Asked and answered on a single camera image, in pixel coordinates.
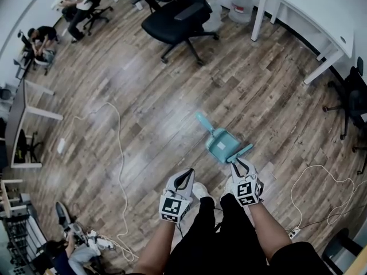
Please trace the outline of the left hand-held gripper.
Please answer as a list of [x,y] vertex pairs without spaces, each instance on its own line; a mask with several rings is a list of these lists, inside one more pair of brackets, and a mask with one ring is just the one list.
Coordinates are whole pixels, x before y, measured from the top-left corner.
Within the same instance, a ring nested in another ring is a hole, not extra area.
[[160,197],[159,214],[164,221],[180,223],[190,210],[193,198],[190,197],[194,185],[195,170],[182,170],[171,176],[167,182],[168,190]]

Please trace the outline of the teal dustpan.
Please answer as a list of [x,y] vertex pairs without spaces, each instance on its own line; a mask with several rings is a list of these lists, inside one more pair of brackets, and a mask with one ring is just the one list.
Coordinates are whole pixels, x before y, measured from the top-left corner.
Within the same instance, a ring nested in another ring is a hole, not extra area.
[[215,128],[209,120],[201,113],[196,113],[197,120],[210,133],[210,137],[206,141],[206,149],[221,163],[226,163],[240,145],[240,142],[227,130],[223,128]]

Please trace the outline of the person's right white shoe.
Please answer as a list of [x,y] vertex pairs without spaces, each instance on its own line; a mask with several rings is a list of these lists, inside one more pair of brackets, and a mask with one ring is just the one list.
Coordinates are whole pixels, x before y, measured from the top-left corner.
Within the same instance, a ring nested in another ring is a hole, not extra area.
[[226,196],[227,194],[232,194],[236,196],[237,186],[238,186],[238,183],[234,182],[232,178],[229,178],[225,184],[222,197]]

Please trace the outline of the person's white shoe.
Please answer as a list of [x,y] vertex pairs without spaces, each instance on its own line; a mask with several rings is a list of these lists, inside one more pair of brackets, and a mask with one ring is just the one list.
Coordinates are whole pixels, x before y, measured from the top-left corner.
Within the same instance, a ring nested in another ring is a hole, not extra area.
[[212,209],[214,200],[209,194],[207,188],[200,182],[195,182],[193,185],[193,194],[200,201],[201,206]]
[[226,196],[227,194],[232,194],[236,196],[237,186],[238,186],[238,183],[234,182],[232,178],[229,178],[225,184],[222,197]]

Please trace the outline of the person's left white shoe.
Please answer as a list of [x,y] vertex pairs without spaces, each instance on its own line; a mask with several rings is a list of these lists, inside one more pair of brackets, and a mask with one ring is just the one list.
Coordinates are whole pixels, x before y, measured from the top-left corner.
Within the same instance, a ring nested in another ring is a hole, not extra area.
[[193,185],[193,194],[200,201],[201,206],[212,209],[214,200],[209,194],[207,188],[200,182],[195,182]]

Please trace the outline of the person's black trousers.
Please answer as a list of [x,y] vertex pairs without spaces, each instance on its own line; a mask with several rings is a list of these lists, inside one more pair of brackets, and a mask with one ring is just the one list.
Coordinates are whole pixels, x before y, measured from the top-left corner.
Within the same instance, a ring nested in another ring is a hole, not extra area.
[[164,275],[265,275],[267,259],[255,228],[232,194],[220,200],[223,219],[215,232],[214,201],[200,199],[199,212],[173,249]]

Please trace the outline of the white charger cluster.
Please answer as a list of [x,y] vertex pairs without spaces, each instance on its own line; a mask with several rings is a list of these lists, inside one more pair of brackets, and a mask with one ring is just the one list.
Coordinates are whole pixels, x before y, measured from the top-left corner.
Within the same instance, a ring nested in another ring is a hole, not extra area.
[[87,243],[91,249],[95,251],[110,249],[110,242],[104,238],[101,238],[94,230],[87,232]]

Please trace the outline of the dark oval device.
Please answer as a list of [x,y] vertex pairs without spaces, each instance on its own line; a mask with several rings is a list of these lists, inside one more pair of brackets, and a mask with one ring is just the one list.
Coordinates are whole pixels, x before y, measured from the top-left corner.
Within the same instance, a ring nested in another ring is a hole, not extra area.
[[58,223],[62,226],[64,231],[68,231],[69,225],[72,222],[68,210],[61,202],[56,202],[56,213],[58,216]]

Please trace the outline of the black office chair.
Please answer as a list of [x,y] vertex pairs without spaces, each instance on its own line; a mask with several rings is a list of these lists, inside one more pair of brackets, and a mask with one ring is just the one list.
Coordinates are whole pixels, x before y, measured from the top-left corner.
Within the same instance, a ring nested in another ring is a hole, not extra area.
[[358,129],[367,132],[367,84],[362,79],[364,75],[364,61],[361,57],[357,59],[357,66],[350,68],[349,75],[341,85],[333,81],[327,83],[328,88],[334,88],[338,93],[340,105],[334,107],[322,107],[324,112],[344,110],[344,132],[340,134],[343,140],[348,132],[349,120]]
[[38,132],[33,132],[31,136],[31,142],[30,144],[28,144],[27,137],[24,133],[24,130],[20,131],[16,150],[15,150],[15,157],[14,157],[15,163],[25,163],[27,154],[29,154],[30,156],[31,163],[38,162],[38,159],[35,155],[35,150],[39,145],[43,145],[43,142],[38,142],[38,143],[35,142],[35,138],[37,135],[38,135]]
[[92,6],[88,10],[88,14],[87,14],[88,21],[83,25],[83,30],[85,30],[87,34],[90,36],[91,29],[94,23],[97,20],[103,20],[106,23],[108,23],[110,20],[107,17],[102,16],[102,14],[105,13],[106,11],[113,11],[114,9],[111,6],[103,8],[103,9],[98,9],[98,7],[100,6],[101,0],[87,0],[86,3],[88,2],[91,2]]

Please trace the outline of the black mesh headrest chair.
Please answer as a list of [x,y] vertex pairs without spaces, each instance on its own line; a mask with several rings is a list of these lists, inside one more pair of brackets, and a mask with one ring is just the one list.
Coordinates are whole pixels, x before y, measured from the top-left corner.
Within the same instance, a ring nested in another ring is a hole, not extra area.
[[196,58],[197,64],[204,65],[194,46],[190,42],[193,37],[212,36],[219,39],[216,32],[207,32],[203,24],[206,23],[212,8],[206,0],[167,0],[163,6],[158,0],[144,0],[153,12],[142,22],[142,29],[152,38],[169,45],[161,55],[161,61],[168,63],[167,55],[179,44],[185,42]]

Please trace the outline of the clear water jug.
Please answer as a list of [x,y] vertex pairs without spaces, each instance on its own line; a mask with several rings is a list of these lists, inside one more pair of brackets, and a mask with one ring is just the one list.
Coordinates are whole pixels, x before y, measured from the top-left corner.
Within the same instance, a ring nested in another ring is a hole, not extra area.
[[248,24],[252,19],[253,0],[230,0],[229,17],[233,22]]
[[222,6],[218,0],[206,0],[210,6],[212,12],[210,13],[210,18],[203,24],[203,28],[206,32],[216,32],[220,28]]

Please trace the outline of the dark-top table white legs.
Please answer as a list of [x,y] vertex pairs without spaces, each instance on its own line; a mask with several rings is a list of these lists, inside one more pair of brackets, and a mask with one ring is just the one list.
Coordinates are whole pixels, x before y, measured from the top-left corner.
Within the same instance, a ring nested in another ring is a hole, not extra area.
[[54,91],[38,85],[28,80],[21,80],[8,115],[7,125],[5,129],[5,144],[7,160],[10,168],[41,168],[42,163],[15,163],[15,152],[22,129],[23,122],[27,114],[34,114],[38,116],[48,117],[55,120],[63,120],[63,115],[53,113],[44,109],[39,109],[28,104],[27,86],[30,86],[42,93],[55,95]]

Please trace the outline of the white curved device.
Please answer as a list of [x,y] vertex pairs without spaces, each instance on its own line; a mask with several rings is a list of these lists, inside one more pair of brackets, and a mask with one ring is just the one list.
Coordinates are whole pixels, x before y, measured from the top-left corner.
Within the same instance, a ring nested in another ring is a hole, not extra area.
[[44,49],[41,55],[37,55],[34,58],[34,62],[44,69],[45,76],[48,74],[48,71],[53,64],[55,55],[56,53],[54,50]]

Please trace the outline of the grey chair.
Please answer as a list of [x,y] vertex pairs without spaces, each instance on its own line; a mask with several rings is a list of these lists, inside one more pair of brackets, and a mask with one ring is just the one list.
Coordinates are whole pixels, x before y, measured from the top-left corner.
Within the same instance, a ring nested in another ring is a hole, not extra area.
[[29,70],[30,61],[29,60],[17,61],[14,59],[13,63],[17,67],[17,71],[15,73],[16,79],[22,80]]

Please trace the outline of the black chair raised headrest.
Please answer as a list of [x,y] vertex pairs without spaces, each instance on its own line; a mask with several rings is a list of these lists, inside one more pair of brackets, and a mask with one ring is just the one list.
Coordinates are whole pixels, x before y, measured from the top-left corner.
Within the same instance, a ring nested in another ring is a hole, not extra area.
[[22,43],[24,44],[24,47],[21,51],[20,57],[19,59],[15,59],[17,61],[22,61],[22,60],[29,60],[29,68],[31,63],[33,62],[34,59],[34,52],[32,49],[32,45],[29,42],[29,40],[25,37],[24,33],[22,30],[20,30],[17,34],[17,37],[21,39]]

